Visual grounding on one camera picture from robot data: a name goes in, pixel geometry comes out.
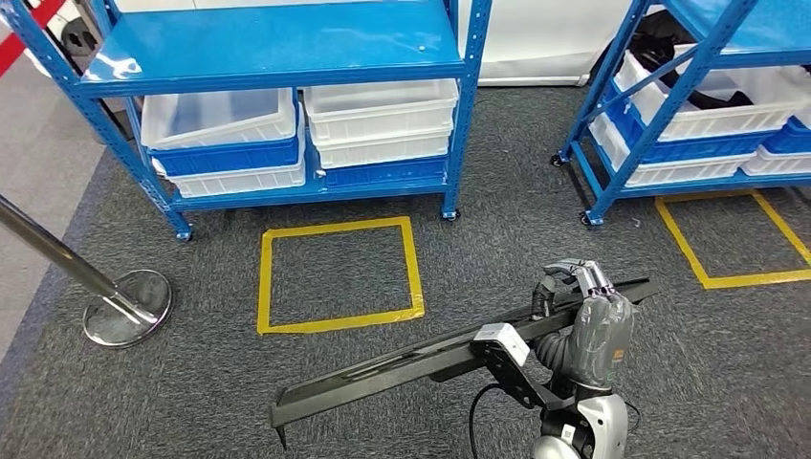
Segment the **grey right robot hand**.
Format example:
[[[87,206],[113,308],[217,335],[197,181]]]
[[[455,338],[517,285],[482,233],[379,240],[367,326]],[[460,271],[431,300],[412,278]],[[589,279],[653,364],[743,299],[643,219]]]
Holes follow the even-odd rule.
[[[582,304],[567,336],[555,332],[535,342],[538,361],[573,383],[610,389],[632,336],[632,303],[593,260],[563,259],[543,272],[533,293],[535,308],[550,313],[560,283],[577,282]]]

